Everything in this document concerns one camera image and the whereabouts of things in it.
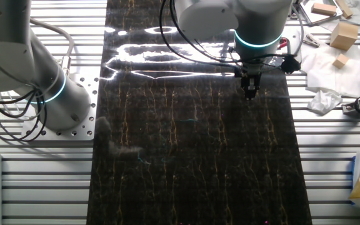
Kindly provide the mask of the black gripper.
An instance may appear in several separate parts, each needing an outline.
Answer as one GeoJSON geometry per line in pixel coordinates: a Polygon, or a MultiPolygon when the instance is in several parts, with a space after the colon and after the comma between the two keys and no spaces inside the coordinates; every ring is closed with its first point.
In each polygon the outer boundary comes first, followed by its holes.
{"type": "Polygon", "coordinates": [[[260,89],[262,75],[262,66],[248,65],[247,67],[236,66],[234,68],[234,77],[241,79],[241,87],[245,100],[254,99],[260,89]]]}

